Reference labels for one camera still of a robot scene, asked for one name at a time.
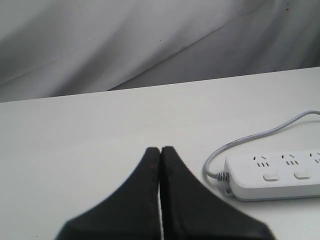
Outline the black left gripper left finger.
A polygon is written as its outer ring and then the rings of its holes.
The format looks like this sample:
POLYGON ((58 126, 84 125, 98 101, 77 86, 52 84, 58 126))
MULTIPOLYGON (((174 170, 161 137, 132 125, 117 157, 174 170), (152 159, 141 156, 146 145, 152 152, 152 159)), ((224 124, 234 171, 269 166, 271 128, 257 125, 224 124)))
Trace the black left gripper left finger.
POLYGON ((58 240, 158 240, 160 151, 145 150, 126 181, 108 198, 67 221, 58 240))

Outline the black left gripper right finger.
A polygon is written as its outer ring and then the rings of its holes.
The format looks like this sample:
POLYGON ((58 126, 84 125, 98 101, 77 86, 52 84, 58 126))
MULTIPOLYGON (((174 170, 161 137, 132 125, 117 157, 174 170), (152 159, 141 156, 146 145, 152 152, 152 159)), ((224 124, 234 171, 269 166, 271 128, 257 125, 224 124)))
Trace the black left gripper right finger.
POLYGON ((159 190, 166 240, 273 240, 269 227, 210 192, 172 146, 160 154, 159 190))

